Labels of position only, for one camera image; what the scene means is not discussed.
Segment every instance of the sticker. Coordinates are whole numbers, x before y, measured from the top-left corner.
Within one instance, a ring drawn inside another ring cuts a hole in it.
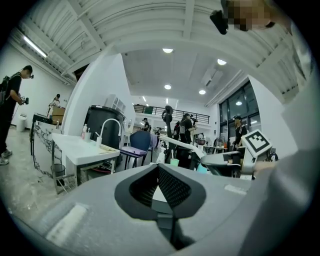
[[[240,195],[246,195],[247,194],[247,191],[244,190],[243,188],[241,187],[238,187],[238,186],[232,186],[232,185],[226,185],[224,187],[225,190],[228,190],[228,191],[231,191],[231,192],[234,192],[234,193],[237,193],[237,194],[240,194]]]

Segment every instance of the concrete floor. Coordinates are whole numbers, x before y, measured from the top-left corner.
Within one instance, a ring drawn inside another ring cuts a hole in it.
[[[0,166],[1,198],[9,213],[14,214],[27,224],[30,224],[39,213],[51,204],[63,198],[65,192],[56,194],[53,180],[35,169],[30,155],[29,131],[17,132],[12,127],[7,138],[7,146],[13,151],[8,165]],[[158,152],[153,153],[153,162],[158,158]],[[116,172],[125,169],[125,156],[116,168]],[[133,159],[127,169],[133,165]],[[141,166],[142,158],[137,161]],[[151,152],[148,153],[144,165],[151,162]],[[101,173],[91,171],[89,178],[98,178]]]

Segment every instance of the ceiling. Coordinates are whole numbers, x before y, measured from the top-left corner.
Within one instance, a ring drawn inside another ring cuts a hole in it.
[[[219,65],[218,58],[184,50],[136,50],[122,54],[122,58],[131,95],[184,99],[203,105],[213,97],[214,89],[224,86],[239,71],[228,63]],[[171,89],[165,89],[165,85],[171,85]]]
[[[284,102],[284,94],[297,85],[289,32],[279,25],[249,32],[231,26],[223,36],[209,19],[219,9],[220,0],[44,0],[9,40],[16,48],[27,48],[20,33],[29,37],[48,54],[41,63],[66,84],[76,84],[73,72],[114,44],[118,52],[128,53],[124,62],[134,94],[166,97],[162,87],[170,83],[173,98],[208,100],[215,88],[204,97],[198,90],[205,86],[205,70],[219,58],[228,62],[224,72],[232,66],[243,70]],[[165,55],[161,48],[175,52]],[[186,89],[179,94],[181,87]]]

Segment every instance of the blue chair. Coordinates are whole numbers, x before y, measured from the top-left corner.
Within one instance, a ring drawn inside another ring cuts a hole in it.
[[[128,157],[129,161],[134,158],[132,168],[137,167],[137,159],[143,157],[141,166],[144,165],[146,155],[151,144],[151,134],[148,131],[139,130],[130,135],[130,147],[145,151],[145,154],[135,154],[123,149],[120,149],[121,154],[126,156],[124,169],[127,169]]]

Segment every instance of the countertop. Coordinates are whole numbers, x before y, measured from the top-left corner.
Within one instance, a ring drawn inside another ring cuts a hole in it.
[[[53,133],[52,140],[76,166],[95,163],[120,155],[120,151],[117,149],[105,145],[102,146],[107,149],[96,147],[95,141],[86,142],[80,136]]]

